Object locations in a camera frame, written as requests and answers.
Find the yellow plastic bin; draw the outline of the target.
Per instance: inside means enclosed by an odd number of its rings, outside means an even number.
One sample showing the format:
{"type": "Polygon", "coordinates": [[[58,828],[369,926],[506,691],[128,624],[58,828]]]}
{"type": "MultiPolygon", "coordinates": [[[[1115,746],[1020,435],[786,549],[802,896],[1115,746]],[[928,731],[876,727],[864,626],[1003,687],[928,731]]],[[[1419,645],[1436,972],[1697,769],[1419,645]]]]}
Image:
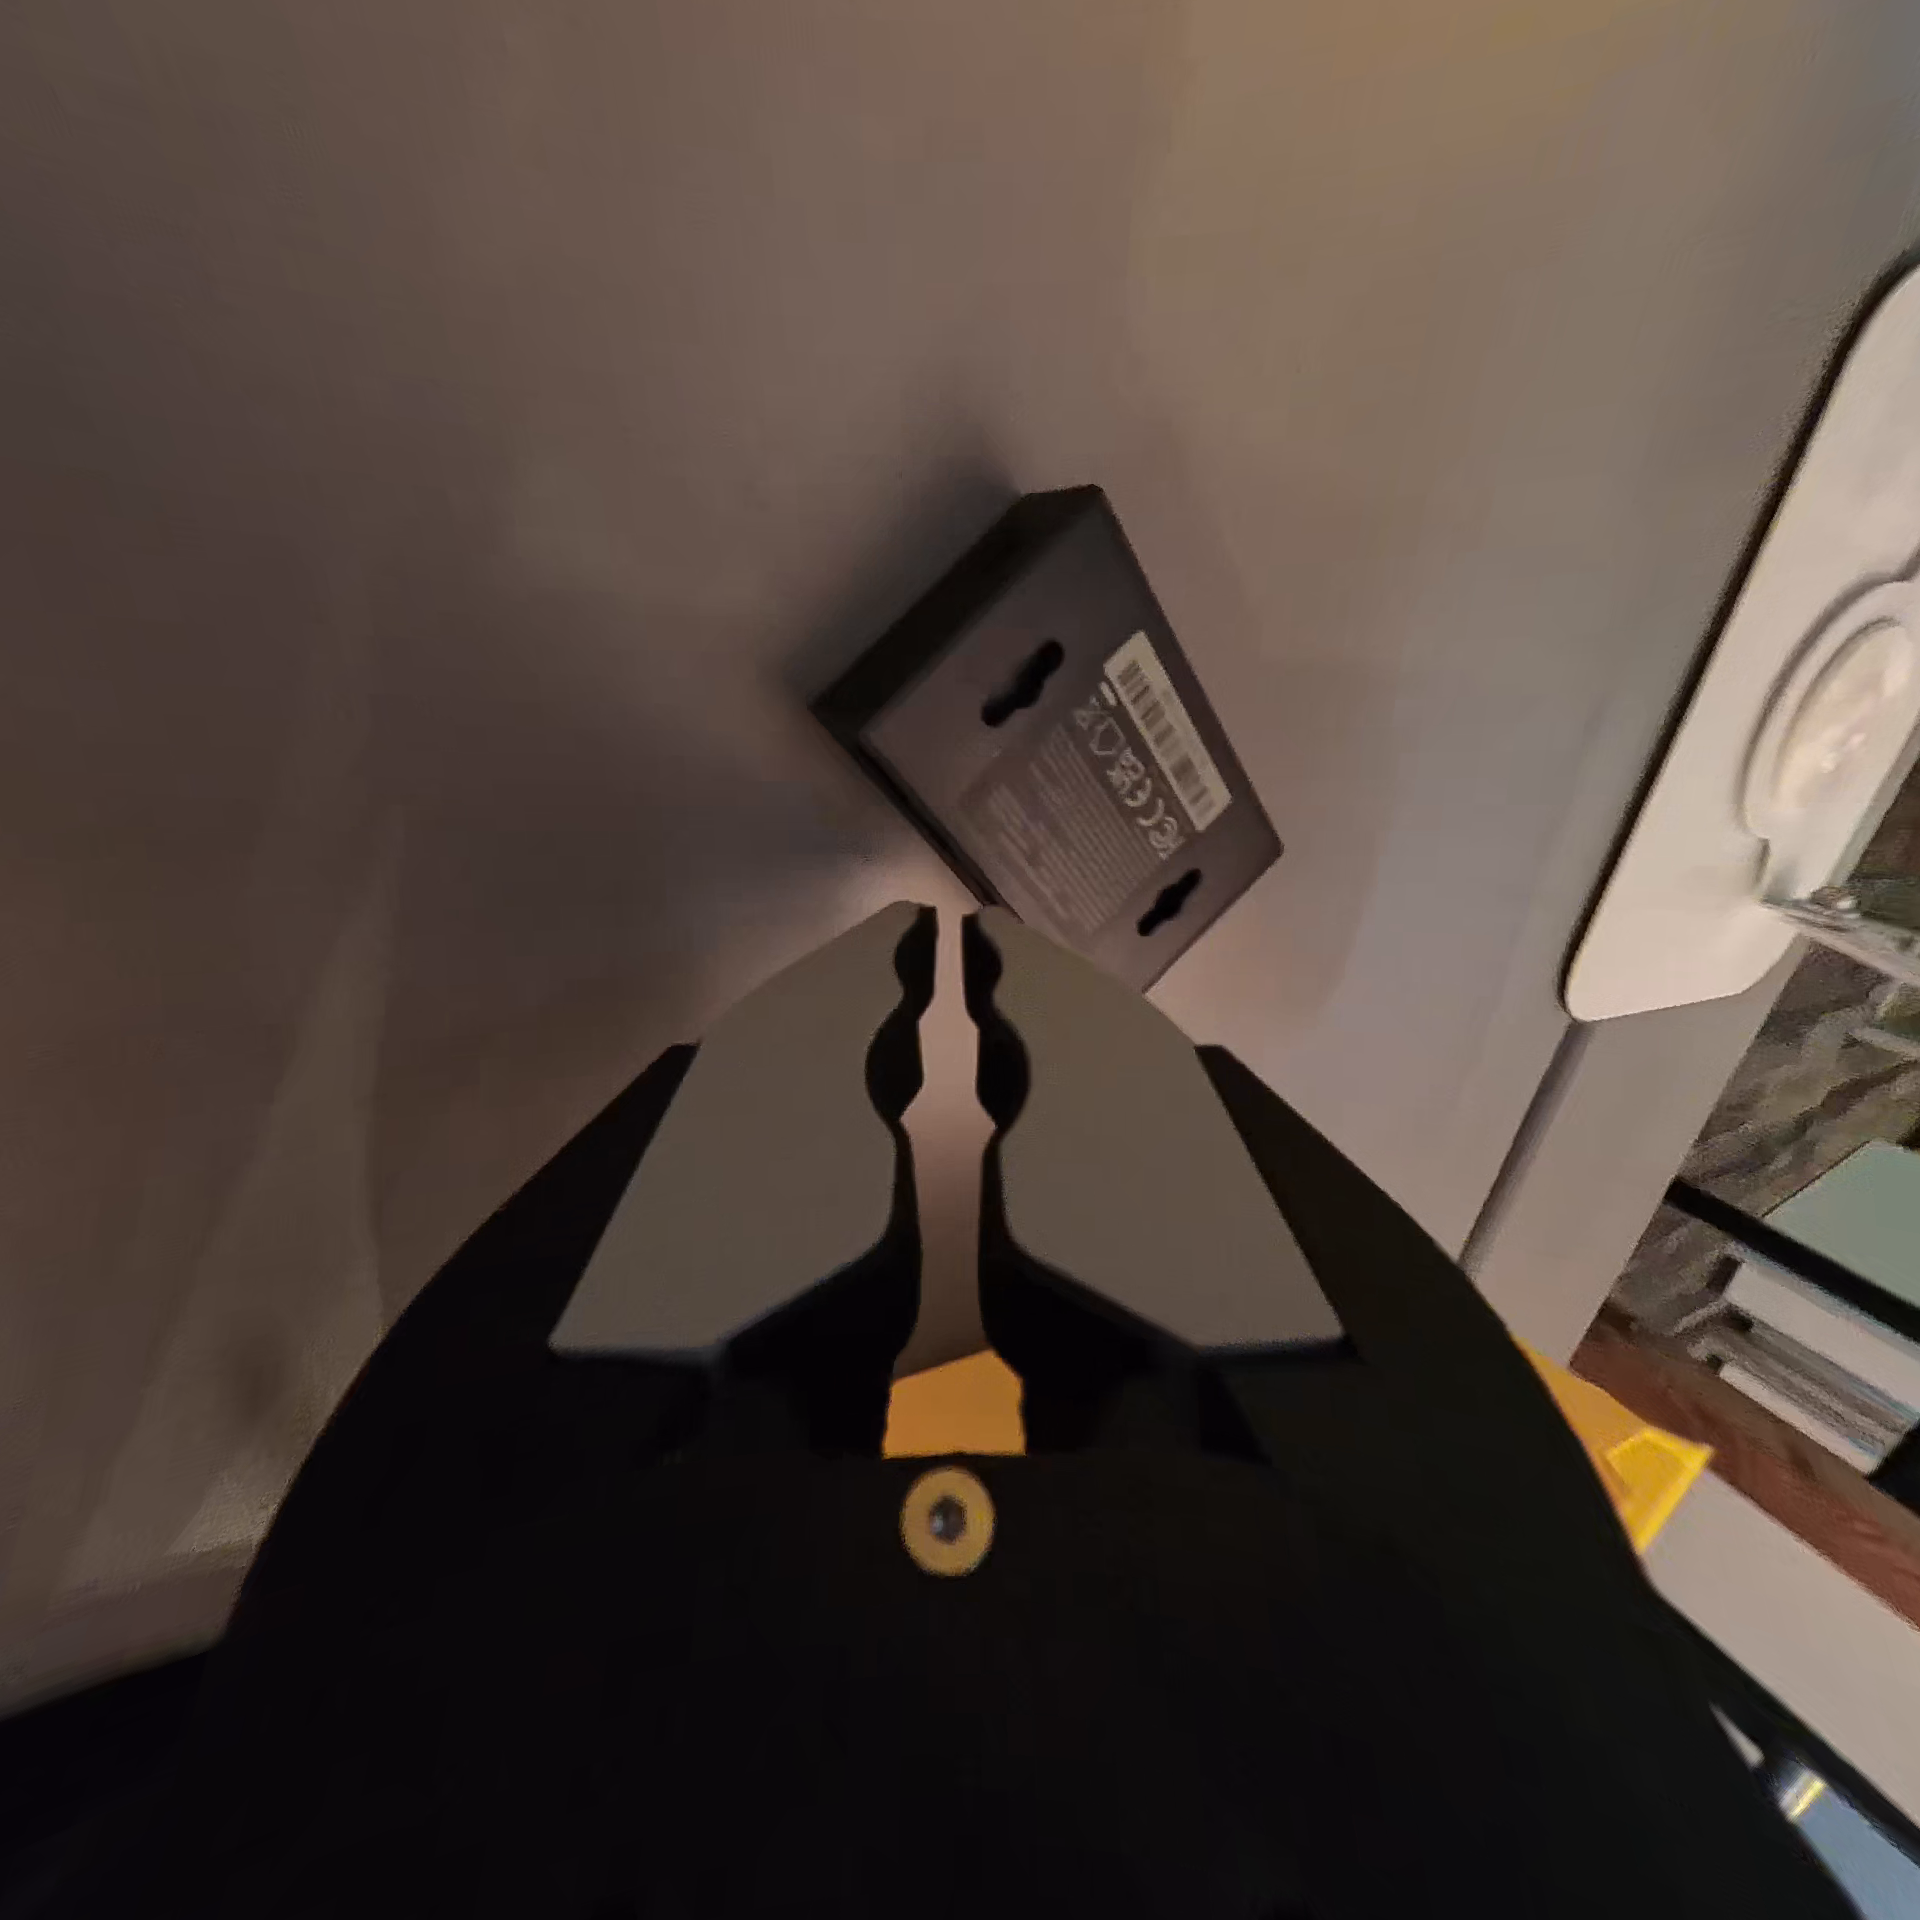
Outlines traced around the yellow plastic bin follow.
{"type": "MultiPolygon", "coordinates": [[[[1634,1552],[1644,1557],[1707,1477],[1712,1448],[1655,1427],[1528,1345],[1520,1351],[1577,1437],[1634,1552]]],[[[995,1353],[901,1376],[890,1388],[882,1452],[897,1460],[1025,1455],[1020,1379],[995,1353]]]]}

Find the black ethernet switch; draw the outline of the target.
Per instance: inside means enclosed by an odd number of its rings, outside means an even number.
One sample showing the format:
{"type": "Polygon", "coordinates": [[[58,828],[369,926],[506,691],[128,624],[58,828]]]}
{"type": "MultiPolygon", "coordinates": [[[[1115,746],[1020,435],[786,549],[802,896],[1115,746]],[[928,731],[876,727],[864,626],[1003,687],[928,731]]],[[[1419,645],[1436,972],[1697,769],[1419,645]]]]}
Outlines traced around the black ethernet switch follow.
{"type": "Polygon", "coordinates": [[[1285,856],[1099,486],[1018,497],[810,709],[980,904],[1136,993],[1285,856]]]}

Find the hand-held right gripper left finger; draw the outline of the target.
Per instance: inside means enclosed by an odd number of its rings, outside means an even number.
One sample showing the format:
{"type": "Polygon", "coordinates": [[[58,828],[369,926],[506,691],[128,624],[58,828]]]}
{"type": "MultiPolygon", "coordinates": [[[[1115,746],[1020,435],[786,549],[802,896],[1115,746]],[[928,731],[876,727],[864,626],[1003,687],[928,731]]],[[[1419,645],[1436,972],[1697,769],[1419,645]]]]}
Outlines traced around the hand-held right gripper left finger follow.
{"type": "Polygon", "coordinates": [[[641,1150],[557,1356],[696,1375],[737,1429],[881,1452],[922,1304],[904,1115],[939,947],[936,911],[895,902],[733,1005],[641,1150]]]}

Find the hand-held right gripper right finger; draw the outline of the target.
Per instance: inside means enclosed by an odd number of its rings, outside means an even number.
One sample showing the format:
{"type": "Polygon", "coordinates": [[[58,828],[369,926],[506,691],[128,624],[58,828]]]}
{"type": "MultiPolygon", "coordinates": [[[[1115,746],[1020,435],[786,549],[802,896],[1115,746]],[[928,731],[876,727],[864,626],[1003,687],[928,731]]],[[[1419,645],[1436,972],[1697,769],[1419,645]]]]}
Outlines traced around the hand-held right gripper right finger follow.
{"type": "Polygon", "coordinates": [[[1346,1359],[1346,1330],[1197,1045],[1001,908],[962,932],[976,1033],[976,1296],[1027,1452],[1243,1452],[1236,1369],[1346,1359]]]}

